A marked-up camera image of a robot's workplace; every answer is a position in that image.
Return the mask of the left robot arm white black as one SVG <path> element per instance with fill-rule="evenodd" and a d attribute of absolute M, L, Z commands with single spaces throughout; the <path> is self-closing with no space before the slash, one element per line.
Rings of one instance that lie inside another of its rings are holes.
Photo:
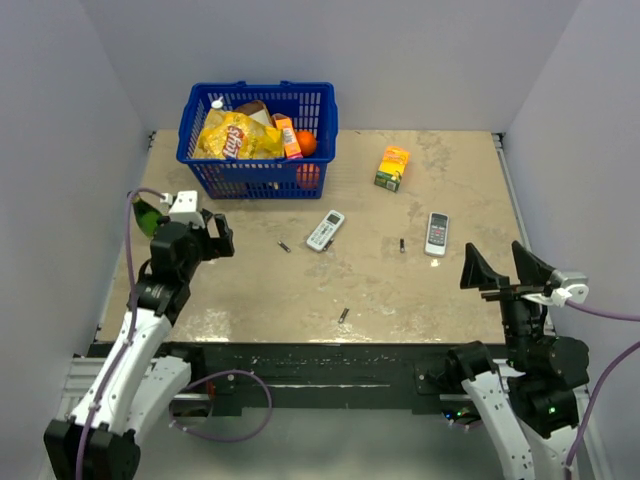
<path fill-rule="evenodd" d="M 235 253 L 222 214 L 196 212 L 198 223 L 166 217 L 140 267 L 120 333 L 92 385 L 66 420 L 52 420 L 44 445 L 58 479 L 131 479 L 146 431 L 180 389 L 200 390 L 207 368 L 169 356 L 165 373 L 150 367 L 175 325 L 198 266 Z"/>

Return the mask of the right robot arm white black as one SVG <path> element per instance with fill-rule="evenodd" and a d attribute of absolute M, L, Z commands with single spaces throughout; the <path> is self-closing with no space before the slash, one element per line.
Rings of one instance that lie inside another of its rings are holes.
<path fill-rule="evenodd" d="M 578 438 L 575 390 L 589 380 L 589 348 L 576 338 L 546 333 L 545 325 L 549 307 L 585 301 L 588 278 L 547 264 L 519 242 L 511 249 L 516 283 L 466 244 L 460 287 L 499 304 L 506 364 L 514 376 L 503 377 L 488 347 L 475 341 L 448 351 L 445 379 L 470 397 L 505 478 L 576 478 L 568 455 Z"/>

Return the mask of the white remote control green screen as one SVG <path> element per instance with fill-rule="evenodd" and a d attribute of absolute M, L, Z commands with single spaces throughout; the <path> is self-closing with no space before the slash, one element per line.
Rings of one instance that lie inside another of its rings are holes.
<path fill-rule="evenodd" d="M 315 252 L 324 251 L 344 221 L 345 216 L 342 213 L 330 210 L 309 235 L 306 246 Z"/>

